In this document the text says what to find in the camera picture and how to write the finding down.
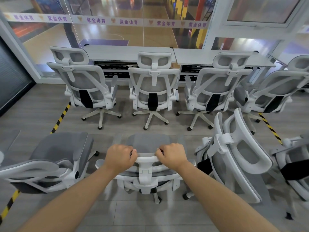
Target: hand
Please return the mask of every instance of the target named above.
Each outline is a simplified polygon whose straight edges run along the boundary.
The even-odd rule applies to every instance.
[[[117,175],[130,168],[137,157],[137,151],[132,146],[112,145],[107,150],[103,166]]]
[[[158,157],[162,164],[170,169],[175,170],[176,172],[178,172],[178,169],[181,165],[188,163],[183,145],[178,143],[160,146],[160,149],[157,149],[155,155]]]

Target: gray laminate floor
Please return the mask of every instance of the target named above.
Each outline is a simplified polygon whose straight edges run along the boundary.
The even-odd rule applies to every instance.
[[[26,160],[40,140],[51,132],[69,102],[69,97],[64,96],[64,90],[65,85],[38,84],[0,117],[0,132],[21,130],[21,134],[10,150],[13,159]],[[89,173],[95,170],[96,159],[104,158],[116,133],[123,134],[123,143],[135,132],[164,133],[171,135],[172,138],[177,134],[183,134],[187,142],[188,158],[194,158],[194,150],[201,144],[202,137],[212,135],[212,131],[207,128],[208,125],[201,119],[198,119],[194,129],[188,132],[186,128],[191,124],[192,115],[175,116],[176,111],[186,109],[182,89],[180,89],[180,102],[174,103],[173,110],[161,112],[169,120],[169,124],[165,125],[153,117],[147,131],[143,130],[143,126],[148,115],[132,116],[133,108],[129,100],[128,87],[118,87],[116,97],[117,105],[113,110],[121,113],[122,118],[118,119],[105,114],[102,130],[97,129],[98,115],[82,121],[81,117],[90,111],[72,106],[56,131],[87,131],[94,137],[93,150],[101,152],[101,155],[91,160]],[[297,92],[293,96],[293,102],[288,104],[282,113],[265,115],[281,138],[294,137],[308,131],[308,99],[309,94]],[[207,116],[213,120],[214,115]],[[278,145],[276,138],[263,122],[255,126],[257,129],[255,137],[266,150]],[[0,180],[0,210],[4,209],[14,191],[14,187],[8,182]],[[182,199],[185,191],[186,186],[181,183],[180,188],[175,192],[160,192],[159,195],[163,201],[156,205],[151,195],[141,195],[137,192],[128,194],[117,187],[116,181],[112,181],[99,196],[77,231],[218,231],[194,197],[188,201]],[[20,194],[0,226],[0,231],[15,231],[39,208],[60,193]],[[295,221],[288,221],[284,219],[283,200],[276,197],[273,198],[272,203],[277,209],[276,213],[275,215],[265,214],[265,217],[281,231],[309,231],[309,223],[306,219],[308,212],[299,208],[299,216]]]

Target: white office chair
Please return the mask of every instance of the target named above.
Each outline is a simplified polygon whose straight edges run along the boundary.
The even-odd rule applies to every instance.
[[[236,104],[244,113],[244,119],[252,134],[255,128],[250,119],[257,123],[260,116],[251,114],[282,112],[287,103],[292,102],[291,95],[309,82],[308,66],[303,64],[309,56],[299,56],[291,60],[288,70],[274,71],[256,87],[240,85],[234,91]]]
[[[122,135],[114,137],[113,144],[119,144]],[[187,153],[184,137],[177,136],[177,142],[182,144]],[[175,191],[180,186],[180,175],[164,166],[155,156],[155,152],[160,145],[171,144],[171,138],[164,134],[134,134],[127,140],[127,145],[133,146],[138,152],[138,158],[135,164],[120,173],[114,179],[117,179],[118,186],[126,192],[131,190],[139,191],[142,194],[153,194],[154,202],[159,204],[161,198],[157,192],[171,189]],[[104,164],[104,160],[97,160],[96,167]]]
[[[191,82],[189,76],[185,77],[187,111],[178,111],[176,116],[195,115],[188,131],[193,129],[198,117],[209,124],[209,129],[214,127],[204,113],[227,110],[229,102],[234,101],[233,91],[237,84],[252,72],[251,69],[244,69],[250,55],[251,53],[218,53],[214,58],[213,68],[201,69],[195,83]]]
[[[40,194],[71,187],[86,175],[89,159],[99,152],[91,152],[93,138],[87,132],[54,133],[45,137],[27,161],[14,161],[8,147],[19,131],[0,144],[4,159],[0,161],[0,178],[9,181],[22,193]]]
[[[240,109],[222,124],[222,113],[214,119],[214,136],[203,138],[196,149],[197,167],[211,174],[220,183],[237,193],[248,203],[270,201],[261,173],[273,162],[247,128]],[[183,195],[185,200],[192,192]]]
[[[286,218],[292,219],[292,216],[297,216],[293,191],[301,199],[299,204],[309,210],[309,134],[283,139],[282,143],[271,151],[280,173],[273,169],[269,174],[284,188],[284,198],[288,205]]]
[[[171,53],[139,52],[137,65],[139,68],[130,67],[130,99],[133,100],[132,115],[149,114],[144,130],[148,128],[153,115],[168,124],[168,120],[158,111],[172,109],[176,100],[176,89],[179,69],[170,69],[172,64]]]
[[[71,105],[97,108],[84,115],[83,121],[100,113],[98,129],[102,129],[104,113],[121,118],[121,114],[110,110],[116,104],[118,76],[114,75],[111,82],[106,82],[101,67],[88,65],[89,57],[83,49],[54,46],[50,49],[56,63],[47,62],[47,65],[66,83],[64,94],[70,96]]]

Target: forearm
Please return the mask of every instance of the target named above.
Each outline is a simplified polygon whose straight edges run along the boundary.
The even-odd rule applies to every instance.
[[[189,162],[177,171],[220,232],[278,231],[238,195]]]
[[[27,221],[19,232],[75,231],[97,197],[115,174],[101,167],[49,202]]]

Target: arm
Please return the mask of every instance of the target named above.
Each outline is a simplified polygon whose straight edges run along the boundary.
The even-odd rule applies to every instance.
[[[160,149],[160,162],[180,174],[220,232],[279,232],[238,195],[188,162],[182,145]]]
[[[102,167],[49,202],[18,231],[75,231],[107,184],[117,174],[130,168],[136,159],[137,152],[133,147],[111,146]]]

